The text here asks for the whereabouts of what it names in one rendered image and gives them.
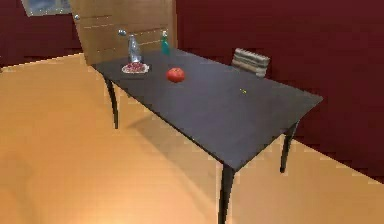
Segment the dark grey dining table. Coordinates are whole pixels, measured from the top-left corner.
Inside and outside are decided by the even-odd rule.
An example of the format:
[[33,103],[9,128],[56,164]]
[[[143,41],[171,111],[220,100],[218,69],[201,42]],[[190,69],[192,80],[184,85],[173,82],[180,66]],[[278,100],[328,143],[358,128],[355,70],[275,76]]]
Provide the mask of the dark grey dining table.
[[[218,224],[226,224],[235,174],[277,137],[284,135],[280,171],[286,169],[300,120],[322,98],[318,95],[227,66],[179,49],[168,55],[144,54],[148,73],[122,72],[125,58],[97,63],[116,108],[120,87],[223,165]],[[182,82],[167,79],[171,68],[185,72]]]

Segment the red tomato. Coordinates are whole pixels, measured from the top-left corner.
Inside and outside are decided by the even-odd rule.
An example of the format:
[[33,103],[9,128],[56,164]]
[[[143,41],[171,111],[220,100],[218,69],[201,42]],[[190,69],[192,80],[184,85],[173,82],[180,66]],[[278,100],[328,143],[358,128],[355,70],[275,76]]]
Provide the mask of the red tomato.
[[169,81],[178,83],[185,79],[185,72],[181,68],[171,68],[166,72]]

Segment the white plate with red food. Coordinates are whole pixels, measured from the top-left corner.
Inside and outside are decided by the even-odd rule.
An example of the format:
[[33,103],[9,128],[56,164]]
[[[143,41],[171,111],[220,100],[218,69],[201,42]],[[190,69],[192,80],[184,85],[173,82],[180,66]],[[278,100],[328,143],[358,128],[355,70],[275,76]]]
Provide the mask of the white plate with red food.
[[126,74],[143,74],[149,71],[149,66],[140,62],[131,62],[122,67]]

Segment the green spray bottle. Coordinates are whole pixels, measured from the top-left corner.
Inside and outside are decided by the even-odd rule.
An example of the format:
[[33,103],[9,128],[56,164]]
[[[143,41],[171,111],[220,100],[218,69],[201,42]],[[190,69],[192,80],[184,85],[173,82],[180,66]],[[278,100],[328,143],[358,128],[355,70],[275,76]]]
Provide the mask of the green spray bottle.
[[169,47],[169,43],[168,43],[168,34],[166,31],[162,32],[161,49],[165,55],[168,55],[170,53],[170,47]]

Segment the beige slatted chair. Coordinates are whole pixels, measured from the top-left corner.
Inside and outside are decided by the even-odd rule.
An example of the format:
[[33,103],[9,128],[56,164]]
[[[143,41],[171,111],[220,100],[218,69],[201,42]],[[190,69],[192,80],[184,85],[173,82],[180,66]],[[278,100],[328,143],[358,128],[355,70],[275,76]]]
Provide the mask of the beige slatted chair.
[[264,77],[267,73],[270,58],[245,49],[236,48],[231,64],[239,69]]

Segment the clear glass bottle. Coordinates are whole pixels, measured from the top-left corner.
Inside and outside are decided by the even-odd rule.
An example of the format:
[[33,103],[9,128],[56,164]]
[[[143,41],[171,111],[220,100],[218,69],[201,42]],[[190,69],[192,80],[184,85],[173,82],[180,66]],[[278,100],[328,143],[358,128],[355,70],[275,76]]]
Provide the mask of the clear glass bottle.
[[129,50],[129,58],[131,62],[142,61],[140,46],[137,43],[136,38],[133,34],[129,36],[128,50]]

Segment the brown wooden door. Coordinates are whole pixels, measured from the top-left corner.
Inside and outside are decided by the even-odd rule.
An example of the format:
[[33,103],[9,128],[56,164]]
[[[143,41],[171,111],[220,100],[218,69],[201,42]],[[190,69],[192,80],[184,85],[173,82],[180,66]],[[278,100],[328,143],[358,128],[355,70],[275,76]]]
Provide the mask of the brown wooden door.
[[[69,0],[87,65],[128,56],[129,35],[142,52],[159,50],[162,32],[176,48],[176,0]],[[80,15],[75,21],[74,15]],[[118,30],[127,32],[119,36]]]

